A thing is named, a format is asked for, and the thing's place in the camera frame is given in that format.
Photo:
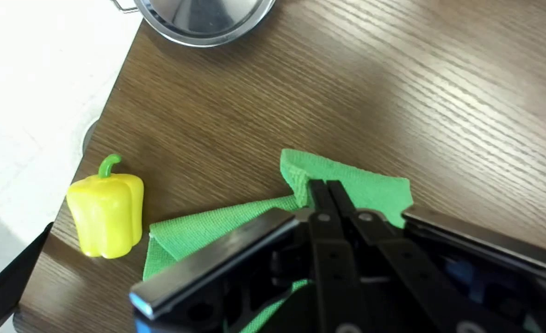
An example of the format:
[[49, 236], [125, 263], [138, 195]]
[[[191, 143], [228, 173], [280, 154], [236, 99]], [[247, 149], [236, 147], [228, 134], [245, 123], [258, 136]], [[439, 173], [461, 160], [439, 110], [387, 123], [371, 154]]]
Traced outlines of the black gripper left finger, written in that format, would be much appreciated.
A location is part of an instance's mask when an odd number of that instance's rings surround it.
[[241, 333], [267, 310], [280, 333], [363, 332], [361, 276], [337, 182], [310, 184], [308, 219], [271, 208], [130, 289], [139, 333]]

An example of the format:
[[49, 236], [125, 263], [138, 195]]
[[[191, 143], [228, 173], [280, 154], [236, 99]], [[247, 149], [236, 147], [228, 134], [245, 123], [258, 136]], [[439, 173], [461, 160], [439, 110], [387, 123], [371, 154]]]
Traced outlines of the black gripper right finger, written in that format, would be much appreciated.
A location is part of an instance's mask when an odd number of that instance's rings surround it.
[[411, 208], [406, 226], [352, 204], [360, 333], [546, 333], [546, 251]]

